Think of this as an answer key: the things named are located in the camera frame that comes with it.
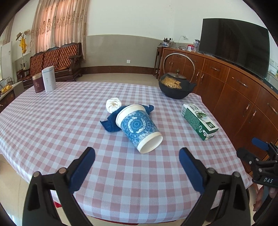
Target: purple tin can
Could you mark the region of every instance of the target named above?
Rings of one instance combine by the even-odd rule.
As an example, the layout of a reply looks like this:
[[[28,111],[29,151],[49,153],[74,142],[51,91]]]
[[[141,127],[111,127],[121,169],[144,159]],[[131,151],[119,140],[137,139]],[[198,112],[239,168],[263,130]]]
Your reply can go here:
[[[35,88],[35,92],[39,93],[44,90],[44,84],[43,84],[43,74],[38,73],[32,77],[33,84]]]

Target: wooden cabinet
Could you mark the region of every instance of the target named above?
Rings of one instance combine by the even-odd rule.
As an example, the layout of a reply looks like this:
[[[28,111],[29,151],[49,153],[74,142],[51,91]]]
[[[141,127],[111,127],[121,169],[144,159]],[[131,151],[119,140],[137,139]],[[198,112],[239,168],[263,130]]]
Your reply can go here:
[[[202,97],[204,105],[213,112],[225,83],[203,72],[199,76],[196,94]]]
[[[240,147],[245,147],[257,157],[263,159],[266,152],[252,144],[251,140],[253,137],[273,143],[278,138],[277,128],[256,105],[253,106],[242,128],[234,137],[233,145],[236,150]]]
[[[0,100],[0,113],[15,99],[14,91],[10,91]]]
[[[255,103],[260,85],[251,78],[234,69],[230,69],[226,83]]]
[[[180,75],[182,75],[182,73],[183,73],[183,68],[184,68],[184,63],[181,63],[181,62],[177,62],[177,61],[175,61],[175,60],[172,60],[170,72],[175,73],[175,74],[180,74]]]
[[[226,82],[229,67],[213,60],[205,59],[203,72],[212,75],[213,77],[218,78],[223,82]]]
[[[202,102],[214,115],[236,149],[246,147],[261,159],[266,152],[252,145],[257,137],[278,145],[278,95],[256,77],[216,58],[182,50],[164,48],[162,62],[171,53],[177,52],[189,59],[173,55],[166,60],[165,72],[183,75],[197,84],[193,93],[201,96]],[[247,172],[248,164],[244,163]]]
[[[278,100],[265,88],[261,87],[255,104],[278,128]]]
[[[248,98],[225,84],[213,115],[231,141],[243,126],[253,105]]]

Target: screw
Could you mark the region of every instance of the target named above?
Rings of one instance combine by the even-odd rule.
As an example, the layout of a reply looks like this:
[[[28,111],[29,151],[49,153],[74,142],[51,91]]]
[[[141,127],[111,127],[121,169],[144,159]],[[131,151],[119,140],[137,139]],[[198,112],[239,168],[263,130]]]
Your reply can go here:
[[[37,172],[34,172],[33,176],[34,176],[34,177],[38,177],[38,176],[39,176],[39,172],[38,172],[38,171],[37,171]]]
[[[234,172],[235,177],[240,177],[239,172]]]
[[[63,173],[65,173],[66,171],[67,171],[66,168],[61,168],[61,169],[59,169],[59,173],[60,173],[60,174],[63,174]]]
[[[208,173],[214,174],[215,173],[215,169],[214,168],[208,168]]]

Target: pink and white tablecloth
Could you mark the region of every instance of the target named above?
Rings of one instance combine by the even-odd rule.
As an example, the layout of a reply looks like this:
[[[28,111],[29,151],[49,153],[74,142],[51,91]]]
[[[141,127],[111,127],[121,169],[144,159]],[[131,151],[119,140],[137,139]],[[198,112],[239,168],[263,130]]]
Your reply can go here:
[[[140,154],[123,134],[108,133],[106,100],[118,97],[123,105],[151,104],[153,122],[163,135],[162,144]],[[214,138],[202,141],[180,115],[183,103],[195,103],[215,119],[201,97],[189,94],[174,100],[159,88],[103,82],[59,82],[53,92],[35,93],[31,87],[0,113],[0,153],[30,182],[32,174],[55,173],[88,147],[96,160],[74,196],[85,214],[123,223],[168,222],[185,218],[198,200],[178,160],[187,147],[206,167],[219,173],[245,173],[229,138],[219,126]],[[220,200],[218,194],[214,206]]]

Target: blue gripper pad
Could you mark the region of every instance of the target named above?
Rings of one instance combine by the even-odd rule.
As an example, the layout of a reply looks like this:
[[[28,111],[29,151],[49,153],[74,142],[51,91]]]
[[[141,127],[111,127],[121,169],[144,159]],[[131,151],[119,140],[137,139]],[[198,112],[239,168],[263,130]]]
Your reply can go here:
[[[268,143],[261,141],[258,138],[253,138],[252,139],[252,144],[255,145],[256,147],[264,150],[264,151],[268,151]]]
[[[195,191],[203,194],[203,177],[183,149],[180,150],[179,160]]]
[[[96,158],[96,153],[93,148],[90,148],[85,156],[83,156],[82,161],[77,166],[76,170],[72,174],[69,182],[69,191],[73,194],[78,191],[85,180],[90,168],[92,167]]]

